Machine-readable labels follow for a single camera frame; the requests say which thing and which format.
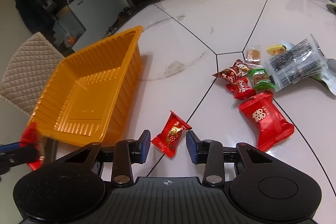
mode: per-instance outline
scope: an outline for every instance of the green snack package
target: green snack package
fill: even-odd
[[[275,87],[265,69],[253,69],[249,72],[249,76],[255,90],[267,90]]]

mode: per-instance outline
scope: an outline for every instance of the orange plastic tray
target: orange plastic tray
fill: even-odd
[[[142,70],[141,32],[134,27],[63,59],[31,116],[38,132],[78,146],[119,141]]]

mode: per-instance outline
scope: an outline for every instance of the clear plastic bag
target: clear plastic bag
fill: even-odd
[[[312,35],[290,50],[266,60],[265,65],[276,84],[275,91],[328,68],[327,59]]]

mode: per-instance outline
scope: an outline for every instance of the red candy wrapper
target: red candy wrapper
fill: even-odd
[[[23,132],[20,141],[20,147],[33,145],[36,149],[40,149],[39,139],[36,130],[36,122],[31,122]],[[36,161],[28,163],[28,166],[35,171],[42,166],[43,161],[38,157]]]
[[[269,150],[273,145],[294,133],[294,125],[287,122],[273,105],[273,93],[265,91],[239,105],[239,110],[260,130],[258,149]]]
[[[164,129],[151,143],[171,158],[175,155],[177,145],[182,136],[182,131],[191,130],[191,127],[174,112],[170,112],[170,117]]]
[[[238,100],[245,100],[255,95],[255,90],[250,88],[247,84],[247,79],[238,79],[232,84],[225,85],[226,88],[232,92],[233,97]]]

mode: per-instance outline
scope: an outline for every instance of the metal bolt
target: metal bolt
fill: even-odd
[[[217,175],[210,175],[205,178],[205,180],[209,183],[220,183],[222,182],[222,178]]]
[[[120,184],[127,183],[130,180],[131,179],[128,176],[125,176],[125,175],[118,175],[118,176],[114,177],[114,181],[116,183],[120,183]]]

